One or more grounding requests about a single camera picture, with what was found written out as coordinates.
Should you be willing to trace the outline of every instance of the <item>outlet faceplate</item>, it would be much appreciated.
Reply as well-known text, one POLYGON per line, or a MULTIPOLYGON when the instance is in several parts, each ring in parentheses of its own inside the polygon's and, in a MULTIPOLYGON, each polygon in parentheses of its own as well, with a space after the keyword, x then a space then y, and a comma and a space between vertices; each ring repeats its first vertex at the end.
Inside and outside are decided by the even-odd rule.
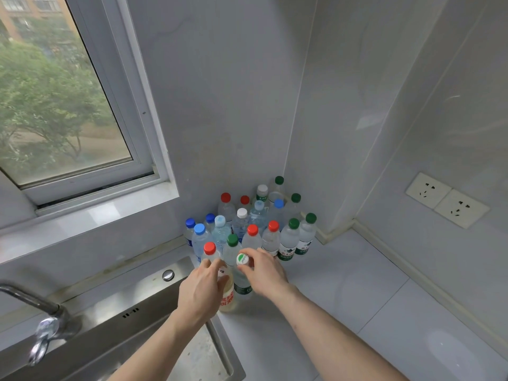
POLYGON ((406 194, 433 209, 451 190, 450 186, 420 172, 407 188, 406 194))
POLYGON ((435 212, 468 229, 473 223, 484 216, 490 208, 473 198, 453 189, 436 206, 435 212))

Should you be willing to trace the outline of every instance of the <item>sink faucet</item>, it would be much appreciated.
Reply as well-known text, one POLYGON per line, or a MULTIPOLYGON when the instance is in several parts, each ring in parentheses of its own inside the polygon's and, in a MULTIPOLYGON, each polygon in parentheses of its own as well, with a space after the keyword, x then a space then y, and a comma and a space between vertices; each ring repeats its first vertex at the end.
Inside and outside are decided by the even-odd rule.
POLYGON ((38 308, 49 317, 42 320, 35 330, 35 345, 30 351, 29 365, 38 364, 45 356, 49 342, 57 339, 69 339, 76 335, 81 325, 72 319, 65 307, 49 301, 40 295, 31 292, 12 282, 0 282, 0 293, 8 294, 27 305, 38 308))

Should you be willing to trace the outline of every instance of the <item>hand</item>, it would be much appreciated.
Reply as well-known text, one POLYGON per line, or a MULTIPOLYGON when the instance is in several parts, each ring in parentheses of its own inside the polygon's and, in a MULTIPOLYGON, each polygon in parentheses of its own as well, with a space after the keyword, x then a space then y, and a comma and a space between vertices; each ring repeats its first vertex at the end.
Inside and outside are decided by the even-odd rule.
POLYGON ((271 256, 262 248, 244 248, 240 253, 247 254, 254 260, 254 269, 247 265, 238 265, 238 270, 245 274, 252 288, 258 294, 273 301, 288 286, 288 278, 277 257, 271 256))
POLYGON ((187 323, 201 327, 219 310, 224 287, 229 279, 229 276, 225 275, 217 281, 221 266, 225 266, 225 263, 218 258, 213 263, 204 259, 180 284, 175 312, 187 323))

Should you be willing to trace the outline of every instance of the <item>light blue bottle cap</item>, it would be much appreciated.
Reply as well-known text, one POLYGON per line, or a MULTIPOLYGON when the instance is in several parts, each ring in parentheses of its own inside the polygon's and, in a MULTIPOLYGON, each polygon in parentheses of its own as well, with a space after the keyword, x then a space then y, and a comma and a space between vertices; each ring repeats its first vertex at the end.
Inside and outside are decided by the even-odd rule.
POLYGON ((254 202, 254 208, 257 211, 261 211, 265 208, 265 202, 264 201, 255 201, 254 202))
POLYGON ((194 232, 196 233, 196 235, 203 235, 205 233, 205 225, 202 224, 202 223, 198 223, 194 226, 194 232))
POLYGON ((276 199, 273 205, 276 206, 276 208, 282 208, 284 207, 284 201, 282 199, 276 199))
POLYGON ((225 226, 225 217, 224 215, 217 215, 215 217, 215 227, 221 228, 225 226))
POLYGON ((195 221, 193 218, 188 218, 188 219, 185 221, 185 226, 186 226, 188 229, 193 229, 195 225, 196 225, 196 221, 195 221))

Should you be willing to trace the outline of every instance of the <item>forearm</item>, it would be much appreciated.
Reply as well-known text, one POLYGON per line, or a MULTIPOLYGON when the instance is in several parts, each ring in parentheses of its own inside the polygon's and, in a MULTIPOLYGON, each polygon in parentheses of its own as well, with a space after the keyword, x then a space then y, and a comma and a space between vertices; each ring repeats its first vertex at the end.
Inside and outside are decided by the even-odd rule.
POLYGON ((407 379, 319 306, 288 285, 272 301, 288 320, 325 381, 407 379))
POLYGON ((183 349, 200 329, 175 310, 109 381, 166 381, 183 349))

